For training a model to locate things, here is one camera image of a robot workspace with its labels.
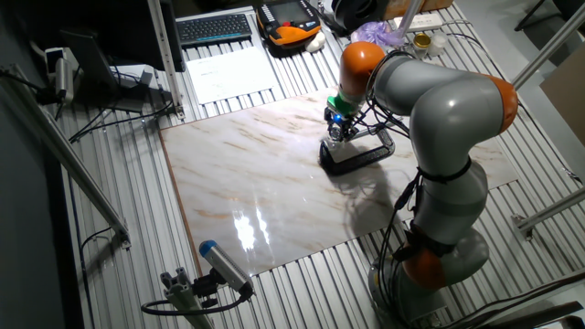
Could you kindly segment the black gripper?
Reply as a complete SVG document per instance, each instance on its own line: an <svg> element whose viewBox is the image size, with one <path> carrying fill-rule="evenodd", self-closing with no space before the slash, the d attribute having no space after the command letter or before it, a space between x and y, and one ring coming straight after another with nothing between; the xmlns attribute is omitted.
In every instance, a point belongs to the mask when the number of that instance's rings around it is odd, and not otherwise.
<svg viewBox="0 0 585 329"><path fill-rule="evenodd" d="M356 115L354 113L342 114L335 109L325 108L324 119L327 123L328 137L335 141L336 130L344 133L345 140L352 140L359 133L359 129L355 124Z"/></svg>

